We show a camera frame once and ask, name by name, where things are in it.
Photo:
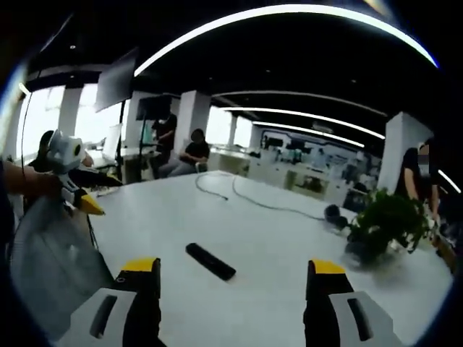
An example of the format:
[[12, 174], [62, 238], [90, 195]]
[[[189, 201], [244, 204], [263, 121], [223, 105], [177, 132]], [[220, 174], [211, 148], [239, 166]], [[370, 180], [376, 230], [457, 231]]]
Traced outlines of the person's left hand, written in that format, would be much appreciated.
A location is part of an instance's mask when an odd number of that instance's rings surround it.
[[62, 184], [58, 176], [52, 173], [30, 172], [26, 174], [23, 194], [29, 197], [58, 197]]

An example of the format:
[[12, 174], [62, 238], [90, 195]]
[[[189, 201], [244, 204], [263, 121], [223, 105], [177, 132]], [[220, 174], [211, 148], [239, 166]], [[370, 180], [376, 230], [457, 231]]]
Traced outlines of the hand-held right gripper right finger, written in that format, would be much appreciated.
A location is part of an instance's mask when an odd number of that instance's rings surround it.
[[388, 313], [367, 293], [355, 291], [339, 265], [308, 262], [305, 300], [307, 346], [402, 345]]

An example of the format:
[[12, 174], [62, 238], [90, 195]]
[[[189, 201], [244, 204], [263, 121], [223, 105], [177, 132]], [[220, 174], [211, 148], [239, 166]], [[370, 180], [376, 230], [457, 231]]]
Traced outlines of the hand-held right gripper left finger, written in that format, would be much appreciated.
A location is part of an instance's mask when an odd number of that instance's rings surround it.
[[164, 346], [161, 261], [130, 260], [108, 288], [100, 288], [71, 315], [68, 346]]

